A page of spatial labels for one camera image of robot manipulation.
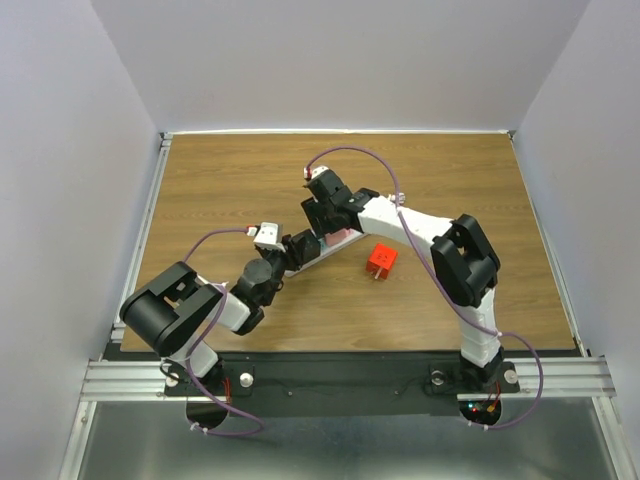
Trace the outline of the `pink cube plug adapter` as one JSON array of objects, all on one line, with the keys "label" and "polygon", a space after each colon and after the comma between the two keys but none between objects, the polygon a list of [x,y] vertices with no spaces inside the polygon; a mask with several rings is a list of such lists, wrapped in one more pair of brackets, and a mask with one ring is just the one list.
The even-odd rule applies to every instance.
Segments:
[{"label": "pink cube plug adapter", "polygon": [[324,236],[324,246],[333,248],[346,241],[351,236],[352,231],[348,228],[341,229],[335,233],[327,233]]}]

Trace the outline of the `white multicolour power strip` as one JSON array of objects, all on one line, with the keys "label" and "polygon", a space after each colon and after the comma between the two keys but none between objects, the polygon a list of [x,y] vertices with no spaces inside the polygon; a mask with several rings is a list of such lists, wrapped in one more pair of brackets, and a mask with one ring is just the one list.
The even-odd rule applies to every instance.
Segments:
[{"label": "white multicolour power strip", "polygon": [[306,263],[304,263],[304,264],[301,266],[301,268],[300,268],[300,269],[298,269],[298,270],[295,270],[295,271],[293,271],[293,270],[286,270],[286,271],[285,271],[285,273],[284,273],[284,275],[285,275],[287,278],[289,278],[289,277],[293,277],[293,276],[295,276],[295,275],[297,275],[297,274],[301,273],[302,271],[304,271],[304,270],[306,270],[306,269],[308,269],[308,268],[310,268],[310,267],[314,266],[315,264],[319,263],[320,261],[322,261],[322,260],[324,260],[324,259],[328,258],[328,257],[329,257],[329,256],[331,256],[332,254],[335,254],[335,253],[337,253],[338,251],[340,251],[340,250],[342,250],[342,249],[346,248],[347,246],[349,246],[349,245],[351,245],[351,244],[353,244],[353,243],[355,243],[355,242],[357,242],[357,241],[359,241],[359,240],[361,240],[361,239],[363,239],[363,238],[365,238],[365,237],[366,237],[366,234],[363,234],[363,233],[361,233],[361,232],[359,232],[359,231],[357,231],[357,230],[354,230],[354,229],[350,229],[350,230],[352,231],[351,236],[350,236],[346,241],[342,242],[341,244],[339,244],[338,246],[333,247],[333,248],[326,248],[326,247],[324,246],[324,238],[321,238],[321,239],[319,240],[319,243],[320,243],[320,253],[319,253],[319,256],[318,256],[318,257],[316,257],[316,258],[314,258],[314,259],[312,259],[312,260],[310,260],[310,261],[308,261],[308,262],[306,262]]}]

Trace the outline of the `red cube plug adapter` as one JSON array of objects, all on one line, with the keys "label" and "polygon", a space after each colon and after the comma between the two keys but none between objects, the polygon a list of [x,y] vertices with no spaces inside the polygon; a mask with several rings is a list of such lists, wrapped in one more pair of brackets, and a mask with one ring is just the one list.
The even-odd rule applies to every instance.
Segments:
[{"label": "red cube plug adapter", "polygon": [[375,280],[385,280],[388,278],[398,257],[398,252],[382,243],[378,243],[369,255],[365,271],[373,276]]}]

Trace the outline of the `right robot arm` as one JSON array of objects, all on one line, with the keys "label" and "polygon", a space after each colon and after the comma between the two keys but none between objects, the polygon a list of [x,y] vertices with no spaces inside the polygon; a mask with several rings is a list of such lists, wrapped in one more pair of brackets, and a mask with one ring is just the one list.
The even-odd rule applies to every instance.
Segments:
[{"label": "right robot arm", "polygon": [[496,381],[503,362],[494,308],[500,260],[474,217],[428,215],[401,205],[398,194],[368,189],[337,201],[315,195],[301,206],[321,238],[353,230],[410,246],[458,317],[461,381],[472,390]]}]

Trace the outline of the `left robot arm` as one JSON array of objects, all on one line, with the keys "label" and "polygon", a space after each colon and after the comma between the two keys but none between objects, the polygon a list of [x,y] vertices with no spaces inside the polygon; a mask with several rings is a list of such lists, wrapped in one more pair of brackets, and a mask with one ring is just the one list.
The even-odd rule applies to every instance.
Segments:
[{"label": "left robot arm", "polygon": [[[248,262],[236,283],[227,288],[205,280],[187,260],[207,239],[231,233],[253,238],[259,256]],[[223,371],[217,365],[218,354],[197,336],[200,326],[219,323],[240,336],[250,333],[283,288],[285,273],[297,272],[318,259],[321,249],[322,243],[312,230],[282,236],[279,226],[268,222],[209,231],[183,260],[124,300],[119,319],[159,357],[182,367],[190,364],[187,379],[199,393],[213,393],[222,384]]]}]

